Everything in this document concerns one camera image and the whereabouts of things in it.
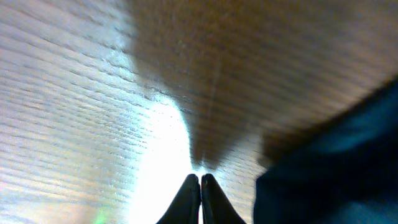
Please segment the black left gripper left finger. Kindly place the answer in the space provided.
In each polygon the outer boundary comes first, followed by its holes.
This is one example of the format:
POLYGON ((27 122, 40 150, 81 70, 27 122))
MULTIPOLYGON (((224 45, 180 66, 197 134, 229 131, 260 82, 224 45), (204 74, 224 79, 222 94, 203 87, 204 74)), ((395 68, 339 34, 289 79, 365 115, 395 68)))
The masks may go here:
POLYGON ((198 177, 189 174, 157 224, 198 224, 201 189, 198 177))

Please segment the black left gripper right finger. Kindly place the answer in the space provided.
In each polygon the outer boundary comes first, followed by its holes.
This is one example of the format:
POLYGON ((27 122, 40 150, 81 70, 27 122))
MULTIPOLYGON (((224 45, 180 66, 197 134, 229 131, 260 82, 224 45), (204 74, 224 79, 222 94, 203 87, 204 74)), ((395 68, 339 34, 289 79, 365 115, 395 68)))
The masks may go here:
POLYGON ((212 174, 201 177, 201 204, 204 224, 246 224, 212 174))

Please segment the dark blue shorts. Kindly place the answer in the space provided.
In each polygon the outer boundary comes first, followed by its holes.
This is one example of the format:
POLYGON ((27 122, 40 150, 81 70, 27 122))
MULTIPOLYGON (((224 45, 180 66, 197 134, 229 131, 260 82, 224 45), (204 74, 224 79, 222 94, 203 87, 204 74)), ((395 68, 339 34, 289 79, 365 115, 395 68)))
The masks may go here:
POLYGON ((256 181, 254 223, 396 223, 397 82, 256 181))

